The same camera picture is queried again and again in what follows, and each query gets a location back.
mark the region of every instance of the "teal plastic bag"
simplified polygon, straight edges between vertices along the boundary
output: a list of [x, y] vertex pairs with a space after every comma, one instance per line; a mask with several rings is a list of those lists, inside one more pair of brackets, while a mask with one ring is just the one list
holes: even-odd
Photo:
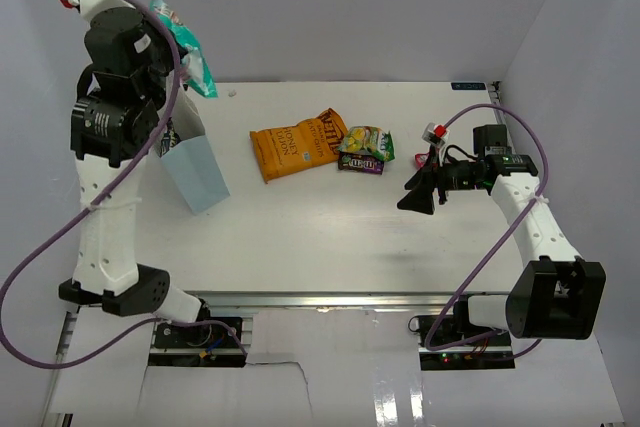
[[189, 51], [182, 58], [184, 67], [182, 80], [203, 97], [209, 99], [218, 97], [216, 84], [209, 71], [207, 61], [202, 54], [200, 42], [198, 42], [193, 32], [180, 22], [176, 13], [169, 8], [164, 0], [152, 0], [149, 7], [162, 20], [164, 25], [173, 32], [178, 43]]

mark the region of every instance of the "cable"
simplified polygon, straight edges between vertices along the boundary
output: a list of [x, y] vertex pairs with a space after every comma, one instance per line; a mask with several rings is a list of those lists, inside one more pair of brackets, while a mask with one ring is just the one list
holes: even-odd
[[238, 345], [238, 348], [240, 349], [242, 354], [245, 357], [249, 355], [249, 353], [247, 352], [247, 349], [244, 348], [244, 345], [242, 345], [242, 342], [240, 342], [240, 339], [238, 339], [238, 336], [234, 332], [234, 329], [232, 327], [229, 327], [224, 322], [220, 322], [219, 320], [201, 320], [199, 322], [191, 322], [191, 323], [189, 322], [171, 322], [171, 323], [177, 327], [200, 327], [201, 325], [220, 325], [225, 328], [229, 336]]
[[486, 359], [482, 359], [482, 360], [486, 360], [487, 362], [506, 362], [507, 360], [515, 360], [522, 357], [523, 355], [527, 355], [529, 352], [531, 352], [533, 349], [539, 346], [541, 342], [542, 342], [542, 339], [537, 339], [533, 344], [531, 344], [529, 347], [527, 347], [523, 351], [518, 352], [517, 354], [510, 355], [509, 357], [502, 357], [502, 358], [495, 358], [495, 359], [491, 357], [487, 357]]
[[207, 347], [206, 349], [204, 349], [205, 354], [210, 354], [211, 351], [213, 349], [215, 349], [216, 347], [218, 347], [222, 342], [224, 341], [224, 336], [220, 337], [218, 340], [216, 340], [213, 344], [211, 344], [209, 347]]
[[409, 319], [409, 322], [407, 322], [407, 329], [409, 329], [409, 332], [411, 332], [412, 334], [419, 334], [419, 333], [420, 333], [420, 328], [418, 328], [418, 330], [413, 330], [413, 329], [411, 328], [411, 321], [412, 321], [413, 319], [417, 319], [417, 318], [418, 318], [418, 316], [417, 316], [417, 315], [414, 315], [413, 317], [411, 317], [411, 318]]
[[[149, 10], [147, 8], [146, 5], [142, 4], [141, 2], [138, 2], [137, 0], [124, 0], [124, 1], [128, 2], [131, 5], [133, 5], [136, 9], [138, 9], [140, 12], [142, 12], [144, 14], [144, 16], [146, 17], [146, 19], [156, 29], [158, 29], [158, 31], [162, 34], [162, 36], [169, 43], [169, 48], [171, 50], [171, 57], [172, 57], [172, 60], [173, 60], [173, 69], [174, 69], [173, 82], [171, 83], [171, 92], [169, 93], [169, 96], [167, 97], [167, 102], [165, 104], [166, 105], [166, 109], [165, 109], [165, 112], [164, 112], [163, 116], [160, 118], [160, 120], [158, 122], [158, 125], [155, 127], [155, 129], [153, 129], [153, 131], [151, 131], [151, 134], [149, 135], [149, 139], [142, 146], [140, 151], [134, 156], [134, 158], [131, 160], [129, 165], [127, 165], [124, 168], [124, 170], [111, 183], [109, 183], [102, 190], [102, 192], [100, 192], [96, 196], [95, 199], [93, 199], [93, 201], [91, 202], [91, 206], [90, 207], [83, 209], [78, 215], [76, 215], [66, 225], [64, 225], [58, 232], [53, 234], [49, 239], [44, 241], [42, 243], [42, 245], [37, 247], [27, 257], [25, 257], [25, 259], [22, 262], [20, 262], [13, 269], [13, 271], [11, 271], [11, 273], [9, 273], [8, 277], [6, 278], [4, 283], [2, 284], [2, 287], [0, 287], [0, 343], [7, 350], [7, 352], [9, 352], [11, 355], [13, 355], [19, 361], [21, 361], [21, 362], [23, 362], [25, 364], [28, 364], [28, 365], [30, 365], [32, 367], [39, 368], [39, 369], [61, 370], [61, 369], [67, 369], [69, 367], [74, 367], [76, 365], [82, 364], [82, 363], [84, 363], [84, 362], [86, 362], [86, 361], [88, 361], [90, 359], [93, 359], [97, 355], [101, 354], [102, 352], [107, 350], [109, 347], [113, 346], [114, 344], [116, 344], [117, 342], [122, 340], [124, 337], [129, 335], [131, 332], [136, 330], [138, 327], [141, 327], [141, 326], [143, 326], [145, 324], [160, 320], [160, 319], [157, 319], [157, 318], [149, 318], [149, 319], [141, 320], [140, 322], [138, 322], [137, 324], [132, 325], [127, 330], [122, 332], [120, 335], [116, 336], [115, 338], [113, 338], [112, 340], [110, 340], [109, 342], [104, 344], [102, 347], [99, 347], [95, 351], [93, 351], [93, 352], [91, 352], [91, 353], [89, 353], [89, 354], [87, 354], [84, 357], [81, 357], [79, 359], [72, 360], [72, 361], [65, 362], [65, 363], [61, 363], [61, 364], [55, 364], [55, 363], [49, 363], [49, 362], [41, 362], [39, 360], [33, 359], [33, 358], [29, 357], [28, 355], [20, 352], [16, 347], [14, 347], [14, 345], [7, 338], [7, 335], [6, 335], [5, 331], [4, 331], [4, 325], [2, 323], [2, 307], [4, 306], [4, 301], [5, 301], [6, 297], [7, 297], [7, 292], [9, 291], [9, 287], [11, 287], [11, 285], [16, 280], [18, 275], [20, 275], [20, 273], [31, 262], [33, 262], [36, 258], [38, 258], [38, 256], [40, 256], [40, 254], [42, 254], [44, 251], [46, 251], [54, 243], [56, 243], [58, 240], [60, 240], [60, 238], [62, 238], [67, 232], [69, 232], [76, 225], [78, 225], [85, 217], [87, 217], [91, 213], [92, 208], [100, 205], [100, 203], [105, 198], [107, 198], [107, 196], [109, 196], [109, 194], [111, 194], [111, 192], [113, 192], [113, 190], [140, 163], [140, 161], [144, 158], [144, 156], [147, 154], [149, 149], [153, 146], [153, 144], [158, 139], [158, 137], [160, 135], [162, 135], [162, 133], [164, 131], [164, 128], [165, 128], [165, 126], [167, 124], [167, 121], [169, 120], [169, 118], [171, 117], [171, 113], [173, 112], [173, 107], [175, 106], [176, 99], [178, 97], [178, 92], [180, 90], [180, 83], [181, 83], [180, 82], [180, 75], [178, 75], [178, 73], [180, 72], [180, 68], [181, 68], [180, 54], [178, 53], [178, 45], [176, 44], [176, 41], [173, 38], [173, 35], [171, 35], [171, 32], [169, 31], [169, 29], [156, 17], [156, 15], [153, 12], [151, 12], [151, 10]], [[181, 323], [174, 323], [174, 324], [175, 325], [179, 325], [180, 327], [191, 327], [191, 326], [196, 326], [196, 325], [221, 325], [222, 327], [227, 329], [227, 331], [229, 332], [231, 337], [233, 337], [233, 340], [238, 344], [238, 347], [240, 347], [240, 350], [243, 352], [243, 354], [245, 354], [245, 356], [247, 355], [247, 351], [245, 350], [245, 348], [242, 346], [242, 344], [238, 340], [238, 337], [236, 337], [235, 333], [233, 333], [231, 327], [229, 327], [224, 322], [204, 321], [204, 323], [203, 322], [196, 322], [194, 324], [188, 324], [188, 323], [182, 323], [181, 322]]]
[[204, 340], [202, 342], [200, 342], [199, 344], [194, 344], [193, 342], [187, 342], [187, 345], [189, 347], [202, 347], [204, 344], [209, 342], [209, 339], [211, 338], [211, 333], [212, 332], [213, 332], [213, 327], [209, 326], [209, 332], [207, 333], [207, 336], [204, 338]]
[[457, 150], [458, 152], [460, 152], [462, 155], [464, 155], [467, 159], [471, 159], [471, 160], [478, 160], [478, 158], [474, 155], [468, 154], [465, 150], [463, 150], [462, 148], [458, 147], [455, 144], [452, 145], [448, 145], [445, 149], [444, 149], [444, 157], [445, 159], [453, 159], [456, 162], [458, 162], [458, 159], [456, 159], [455, 157], [452, 157], [451, 155], [449, 155], [449, 149], [453, 149], [453, 150]]
[[[444, 124], [444, 126], [446, 128], [449, 128], [449, 126], [451, 126], [451, 124], [453, 124], [456, 120], [458, 120], [464, 114], [466, 114], [467, 112], [470, 112], [472, 110], [476, 110], [476, 109], [499, 110], [500, 112], [504, 112], [505, 114], [513, 117], [516, 121], [518, 121], [518, 123], [520, 125], [522, 125], [522, 127], [529, 133], [529, 135], [531, 136], [531, 139], [533, 140], [533, 142], [536, 144], [536, 147], [538, 148], [538, 152], [540, 152], [540, 157], [542, 159], [543, 175], [542, 175], [542, 179], [540, 181], [540, 185], [536, 189], [535, 197], [532, 198], [529, 201], [529, 203], [522, 210], [522, 212], [520, 212], [520, 215], [518, 215], [518, 217], [516, 217], [516, 219], [513, 221], [513, 223], [507, 229], [507, 231], [502, 235], [502, 237], [500, 237], [498, 239], [498, 241], [495, 243], [495, 245], [493, 247], [491, 247], [491, 249], [489, 249], [489, 252], [487, 252], [486, 255], [480, 260], [480, 262], [478, 262], [478, 265], [476, 265], [476, 267], [471, 271], [471, 273], [468, 275], [468, 277], [460, 284], [460, 286], [456, 289], [456, 291], [453, 293], [451, 298], [447, 301], [447, 303], [444, 305], [444, 307], [442, 308], [442, 310], [438, 314], [438, 317], [436, 318], [435, 322], [433, 323], [433, 325], [429, 329], [429, 332], [427, 333], [427, 336], [426, 336], [426, 339], [425, 339], [425, 347], [427, 349], [429, 349], [431, 351], [435, 351], [435, 352], [437, 352], [439, 350], [449, 349], [451, 347], [458, 347], [460, 345], [465, 345], [465, 344], [468, 344], [470, 342], [476, 342], [478, 340], [489, 339], [489, 338], [495, 337], [496, 335], [499, 334], [499, 331], [493, 330], [493, 331], [485, 332], [483, 334], [474, 335], [472, 337], [469, 337], [468, 339], [463, 339], [463, 340], [459, 340], [459, 341], [455, 341], [455, 342], [450, 342], [448, 344], [431, 345], [431, 341], [433, 340], [433, 337], [434, 337], [436, 331], [438, 330], [438, 328], [442, 324], [442, 321], [446, 317], [446, 315], [449, 312], [449, 310], [453, 307], [453, 304], [456, 303], [456, 301], [460, 298], [460, 296], [466, 290], [466, 288], [469, 286], [469, 284], [471, 284], [471, 282], [473, 282], [473, 279], [475, 279], [478, 276], [478, 274], [482, 271], [484, 266], [487, 265], [489, 260], [491, 260], [491, 258], [495, 255], [495, 253], [498, 250], [500, 250], [500, 248], [504, 245], [504, 243], [515, 232], [515, 230], [518, 228], [520, 223], [529, 214], [529, 212], [531, 211], [531, 209], [533, 208], [533, 206], [537, 202], [537, 197], [542, 195], [542, 193], [544, 192], [545, 187], [547, 186], [547, 182], [549, 181], [549, 159], [547, 158], [547, 154], [544, 151], [544, 147], [542, 147], [542, 143], [540, 142], [540, 139], [535, 134], [533, 129], [531, 129], [529, 124], [527, 124], [527, 122], [522, 117], [520, 117], [518, 114], [515, 114], [515, 113], [511, 112], [509, 109], [505, 109], [504, 107], [501, 107], [499, 105], [493, 105], [493, 104], [475, 104], [475, 105], [471, 105], [471, 106], [469, 106], [469, 107], [467, 107], [465, 109], [462, 109], [456, 115], [451, 117], [451, 119], [449, 119], [449, 121], [446, 124]], [[539, 344], [539, 342], [538, 343], [534, 342], [534, 344], [532, 345], [531, 349], [527, 350], [525, 353], [528, 353], [531, 350], [533, 350], [533, 348], [535, 348], [538, 344]]]

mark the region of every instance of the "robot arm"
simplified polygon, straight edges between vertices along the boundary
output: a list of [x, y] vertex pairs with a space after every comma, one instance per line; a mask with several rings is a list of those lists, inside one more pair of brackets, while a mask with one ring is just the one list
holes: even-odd
[[[166, 40], [128, 3], [61, 1], [90, 22], [85, 45], [93, 63], [80, 78], [71, 117], [71, 148], [86, 208], [158, 124], [172, 63]], [[98, 87], [89, 92], [93, 77]], [[180, 102], [185, 102], [183, 92]], [[206, 315], [203, 303], [172, 285], [168, 272], [135, 261], [135, 213], [145, 161], [81, 224], [76, 269], [60, 285], [59, 297], [80, 305], [99, 303], [119, 316], [153, 313], [194, 322]]]
[[[509, 225], [527, 207], [539, 186], [527, 155], [514, 155], [504, 125], [474, 129], [471, 160], [448, 156], [447, 132], [430, 124], [423, 138], [431, 145], [427, 164], [405, 185], [410, 192], [398, 208], [433, 214], [450, 190], [486, 190]], [[454, 305], [462, 329], [491, 327], [518, 338], [586, 339], [591, 334], [605, 283], [598, 262], [584, 261], [558, 227], [547, 200], [538, 197], [513, 233], [524, 271], [507, 295], [467, 295]]]

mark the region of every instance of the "white enclosure wall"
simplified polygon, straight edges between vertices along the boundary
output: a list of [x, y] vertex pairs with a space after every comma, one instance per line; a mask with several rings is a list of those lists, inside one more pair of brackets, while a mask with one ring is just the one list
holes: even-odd
[[[547, 0], [504, 81], [551, 157], [560, 225], [607, 271], [596, 333], [625, 419], [640, 425], [640, 0]], [[534, 150], [526, 133], [513, 137]]]
[[[0, 0], [0, 278], [78, 211], [69, 151], [75, 80], [88, 62], [85, 25], [58, 0]], [[9, 338], [53, 361], [65, 306], [57, 284], [75, 266], [72, 234], [33, 263], [9, 291]], [[51, 373], [0, 349], [0, 425], [39, 425]]]
[[543, 1], [167, 0], [231, 81], [493, 81]]

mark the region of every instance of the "black bracket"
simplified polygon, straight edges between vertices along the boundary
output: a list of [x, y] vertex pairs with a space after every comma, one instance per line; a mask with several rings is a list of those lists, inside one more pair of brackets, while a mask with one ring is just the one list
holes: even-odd
[[587, 339], [605, 281], [598, 262], [529, 262], [507, 299], [509, 330], [518, 338]]
[[109, 291], [103, 295], [87, 292], [79, 282], [69, 279], [58, 287], [58, 297], [78, 305], [101, 304], [103, 311], [119, 317], [155, 312], [169, 292], [169, 273], [141, 264], [138, 273], [138, 282], [118, 296]]

